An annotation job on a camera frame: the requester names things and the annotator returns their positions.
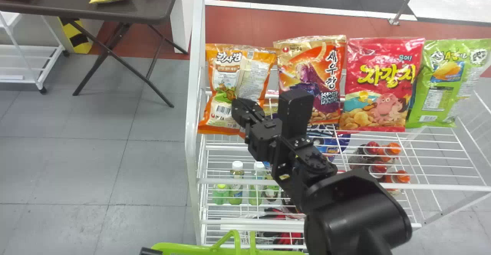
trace white bottle cap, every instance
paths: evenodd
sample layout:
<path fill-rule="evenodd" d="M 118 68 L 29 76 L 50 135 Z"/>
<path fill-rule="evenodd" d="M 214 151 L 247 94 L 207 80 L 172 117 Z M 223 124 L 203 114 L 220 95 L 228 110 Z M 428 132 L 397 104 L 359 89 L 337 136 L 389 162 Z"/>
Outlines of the white bottle cap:
<path fill-rule="evenodd" d="M 264 170 L 266 170 L 266 167 L 264 166 L 263 162 L 256 161 L 256 163 L 254 163 L 254 170 L 255 171 L 264 171 Z"/>
<path fill-rule="evenodd" d="M 243 168 L 244 168 L 244 164 L 242 163 L 242 161 L 237 160 L 232 162 L 232 169 L 234 171 L 241 171 Z"/>

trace folding table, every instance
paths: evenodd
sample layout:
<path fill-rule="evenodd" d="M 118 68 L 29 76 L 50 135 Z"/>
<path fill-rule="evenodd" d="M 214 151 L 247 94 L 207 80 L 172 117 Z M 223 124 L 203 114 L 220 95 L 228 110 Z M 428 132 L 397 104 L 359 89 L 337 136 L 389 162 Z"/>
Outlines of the folding table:
<path fill-rule="evenodd" d="M 91 76 L 97 71 L 99 66 L 109 56 L 113 56 L 117 61 L 123 64 L 131 72 L 142 79 L 146 84 L 160 96 L 170 107 L 174 105 L 162 94 L 160 90 L 149 80 L 155 66 L 161 45 L 165 41 L 174 46 L 179 51 L 187 54 L 186 50 L 176 45 L 174 42 L 165 38 L 154 25 L 168 20 L 175 0 L 122 0 L 119 2 L 105 4 L 89 4 L 90 0 L 0 0 L 0 11 L 18 12 L 37 15 L 58 16 L 63 22 L 67 22 L 77 28 L 81 33 L 86 35 L 94 43 L 103 47 L 103 52 L 96 59 L 93 67 L 89 70 L 85 78 L 73 92 L 77 96 L 89 81 Z M 109 39 L 102 43 L 87 30 L 82 28 L 73 19 L 99 19 L 104 21 L 117 21 L 118 25 Z M 147 24 L 161 39 L 152 63 L 146 75 L 142 75 L 133 66 L 113 52 L 118 42 L 128 32 L 132 24 Z"/>

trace white wire rack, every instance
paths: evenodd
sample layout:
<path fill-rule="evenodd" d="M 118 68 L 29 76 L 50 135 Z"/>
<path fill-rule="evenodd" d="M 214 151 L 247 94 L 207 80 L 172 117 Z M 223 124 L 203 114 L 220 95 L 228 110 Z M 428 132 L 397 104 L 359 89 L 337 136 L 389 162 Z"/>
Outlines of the white wire rack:
<path fill-rule="evenodd" d="M 284 198 L 281 193 L 274 202 L 257 194 L 257 199 L 262 200 L 261 204 L 249 203 L 250 185 L 276 183 L 273 180 L 258 180 L 253 175 L 255 160 L 247 152 L 243 139 L 238 136 L 196 134 L 198 121 L 210 94 L 205 81 L 204 0 L 195 0 L 193 28 L 185 147 L 196 241 L 198 244 L 212 245 L 228 230 L 238 229 L 245 246 L 249 242 L 249 231 L 256 231 L 258 248 L 302 250 L 305 248 L 303 215 L 286 210 L 288 206 L 282 204 Z M 277 89 L 276 85 L 277 79 L 272 72 L 270 87 Z M 271 103 L 274 98 L 277 98 L 275 94 L 268 94 L 266 103 Z M 457 120 L 455 128 L 424 127 L 400 133 L 352 131 L 349 145 L 335 155 L 333 163 L 339 170 L 349 171 L 349 157 L 357 156 L 353 153 L 362 144 L 369 141 L 380 145 L 398 143 L 402 151 L 389 171 L 407 171 L 410 183 L 381 185 L 386 189 L 401 190 L 395 199 L 407 212 L 412 227 L 419 229 L 491 194 L 491 187 L 488 186 L 491 179 L 491 110 L 474 94 L 465 112 Z M 327 146 L 340 147 L 340 140 L 345 136 L 338 136 L 334 126 L 328 126 L 325 131 L 332 133 L 335 139 L 334 144 Z M 243 179 L 231 178 L 230 169 L 234 160 L 244 163 Z M 213 187 L 217 183 L 242 184 L 242 203 L 214 203 Z M 283 212 L 278 212 L 275 219 L 263 218 L 268 208 Z M 271 236 L 270 232 L 281 234 Z M 282 239 L 282 244 L 277 244 L 278 238 Z"/>
<path fill-rule="evenodd" d="M 39 91 L 44 94 L 46 92 L 43 86 L 44 81 L 65 48 L 44 16 L 41 16 L 41 19 L 55 38 L 58 46 L 17 44 L 13 36 L 13 28 L 21 16 L 19 13 L 0 12 L 0 33 L 5 31 L 12 41 L 12 45 L 0 45 L 0 82 L 35 84 Z"/>

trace white shelf unit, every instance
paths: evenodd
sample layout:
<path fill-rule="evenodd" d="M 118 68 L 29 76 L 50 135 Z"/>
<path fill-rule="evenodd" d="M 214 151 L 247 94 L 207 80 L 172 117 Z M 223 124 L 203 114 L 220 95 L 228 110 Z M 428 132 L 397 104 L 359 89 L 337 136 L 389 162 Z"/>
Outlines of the white shelf unit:
<path fill-rule="evenodd" d="M 275 182 L 256 180 L 252 175 L 254 159 L 247 152 L 243 140 L 238 136 L 196 134 L 198 121 L 210 95 L 205 63 L 204 16 L 204 0 L 195 0 L 185 148 L 196 241 L 210 246 L 228 230 L 238 229 L 242 244 L 248 247 L 249 231 L 252 230 L 258 232 L 258 248 L 302 250 L 305 243 L 301 214 L 283 214 L 281 219 L 276 220 L 261 218 L 265 208 L 281 210 L 280 197 L 272 203 L 263 198 L 260 206 L 249 204 L 249 185 L 274 185 Z M 275 72 L 272 72 L 270 87 L 273 89 L 274 76 Z M 266 102 L 276 97 L 267 95 Z M 331 126 L 328 130 L 335 131 L 335 128 Z M 361 144 L 371 140 L 381 145 L 396 142 L 403 147 L 399 161 L 392 170 L 407 171 L 410 183 L 381 185 L 389 189 L 402 189 L 395 199 L 407 212 L 415 230 L 491 195 L 491 187 L 488 186 L 491 179 L 491 110 L 477 94 L 470 99 L 466 112 L 458 118 L 455 128 L 424 127 L 401 133 L 353 131 L 348 147 L 336 155 L 333 163 L 339 170 L 348 171 L 349 156 Z M 234 160 L 244 162 L 244 179 L 230 177 L 231 162 Z M 242 204 L 215 204 L 212 191 L 216 183 L 243 184 Z M 264 236 L 263 232 L 283 233 L 283 244 L 275 244 L 276 238 Z M 233 242 L 228 241 L 222 246 L 233 247 Z"/>
<path fill-rule="evenodd" d="M 18 45 L 13 36 L 14 26 L 21 18 L 19 13 L 0 12 L 0 31 L 5 31 L 12 45 L 0 45 L 0 82 L 36 84 L 44 94 L 44 80 L 54 63 L 65 50 L 44 16 L 42 20 L 58 43 L 57 47 Z"/>

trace wire shelf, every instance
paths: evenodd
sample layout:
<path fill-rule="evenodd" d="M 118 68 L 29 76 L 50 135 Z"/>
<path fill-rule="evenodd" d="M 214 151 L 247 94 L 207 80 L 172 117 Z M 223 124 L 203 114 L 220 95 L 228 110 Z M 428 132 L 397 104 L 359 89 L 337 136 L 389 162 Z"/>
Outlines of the wire shelf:
<path fill-rule="evenodd" d="M 269 92 L 266 103 L 271 103 L 277 98 L 274 92 Z M 376 141 L 380 146 L 388 143 L 398 143 L 402 148 L 398 156 L 391 156 L 394 160 L 389 165 L 388 172 L 404 170 L 410 176 L 408 184 L 381 183 L 386 189 L 399 189 L 395 194 L 395 199 L 406 211 L 414 229 L 418 229 L 428 223 L 428 220 L 444 216 L 447 211 L 454 210 L 455 206 L 465 206 L 472 204 L 472 192 L 483 192 L 489 194 L 491 187 L 487 185 L 485 177 L 480 172 L 490 170 L 484 149 L 480 148 L 485 143 L 475 140 L 475 135 L 480 130 L 486 128 L 491 131 L 487 120 L 491 119 L 491 111 L 481 112 L 481 117 L 474 117 L 468 124 L 478 124 L 472 127 L 472 134 L 465 124 L 458 120 L 460 129 L 456 128 L 433 128 L 424 127 L 421 129 L 407 130 L 406 132 L 367 132 L 367 131 L 343 131 L 338 134 L 336 127 L 327 125 L 324 129 L 316 129 L 325 135 L 333 138 L 329 145 L 321 145 L 316 142 L 316 138 L 325 136 L 313 136 L 314 145 L 319 148 L 338 148 L 337 154 L 325 153 L 326 156 L 334 156 L 332 163 L 338 168 L 338 172 L 349 171 L 350 165 L 367 165 L 363 163 L 350 163 L 348 160 L 358 147 L 369 141 Z M 487 136 L 479 136 L 484 140 L 489 140 Z M 349 140 L 345 150 L 339 149 L 343 140 Z M 269 202 L 260 192 L 256 194 L 256 200 L 261 199 L 260 205 L 249 203 L 249 192 L 251 185 L 277 185 L 273 180 L 258 179 L 253 174 L 254 158 L 247 151 L 247 145 L 239 136 L 226 135 L 202 135 L 201 149 L 199 153 L 200 168 L 198 170 L 198 183 L 203 185 L 201 190 L 202 216 L 202 243 L 211 245 L 214 240 L 219 239 L 229 229 L 241 231 L 242 241 L 247 244 L 249 230 L 260 232 L 283 232 L 301 233 L 303 231 L 302 213 L 292 213 L 281 201 L 287 198 L 282 197 L 282 190 L 279 189 L 278 198 L 275 202 Z M 231 163 L 240 160 L 244 163 L 243 179 L 231 178 Z M 226 200 L 223 204 L 216 204 L 213 201 L 213 187 L 215 184 L 242 184 L 243 197 L 242 204 L 232 205 Z M 265 219 L 265 209 L 275 208 L 280 219 Z M 285 239 L 282 245 L 277 246 L 273 241 L 277 238 L 267 238 L 259 235 L 264 240 L 262 248 L 283 248 L 295 249 L 305 248 L 302 239 Z"/>

